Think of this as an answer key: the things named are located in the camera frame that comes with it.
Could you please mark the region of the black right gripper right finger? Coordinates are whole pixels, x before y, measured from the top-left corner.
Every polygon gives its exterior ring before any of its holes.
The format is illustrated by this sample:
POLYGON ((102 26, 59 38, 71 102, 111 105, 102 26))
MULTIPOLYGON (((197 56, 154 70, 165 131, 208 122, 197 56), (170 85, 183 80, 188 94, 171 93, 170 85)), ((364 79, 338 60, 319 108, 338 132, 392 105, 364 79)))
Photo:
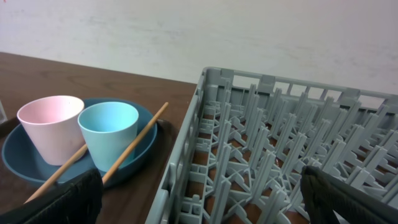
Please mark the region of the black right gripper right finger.
POLYGON ((304 166, 300 189, 311 223, 397 223, 397 209, 314 166, 304 166))

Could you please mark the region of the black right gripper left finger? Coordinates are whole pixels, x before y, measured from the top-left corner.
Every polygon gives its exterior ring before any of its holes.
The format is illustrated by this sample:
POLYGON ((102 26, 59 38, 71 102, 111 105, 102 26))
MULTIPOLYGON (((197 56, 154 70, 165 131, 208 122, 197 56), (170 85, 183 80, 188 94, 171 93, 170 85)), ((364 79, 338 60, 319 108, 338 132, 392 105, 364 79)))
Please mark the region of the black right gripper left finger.
POLYGON ((95 223, 102 207, 103 182, 90 169, 58 188, 1 215, 1 224, 95 223))

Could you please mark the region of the pink cup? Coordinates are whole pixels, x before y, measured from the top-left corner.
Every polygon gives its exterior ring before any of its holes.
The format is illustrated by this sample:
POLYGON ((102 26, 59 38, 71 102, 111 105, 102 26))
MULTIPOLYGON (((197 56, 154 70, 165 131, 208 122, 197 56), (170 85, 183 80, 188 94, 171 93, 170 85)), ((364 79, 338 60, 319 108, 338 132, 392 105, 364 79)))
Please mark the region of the pink cup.
POLYGON ((17 118, 44 161, 61 166, 85 144, 78 124, 84 108, 75 96, 48 96, 25 104, 17 118))

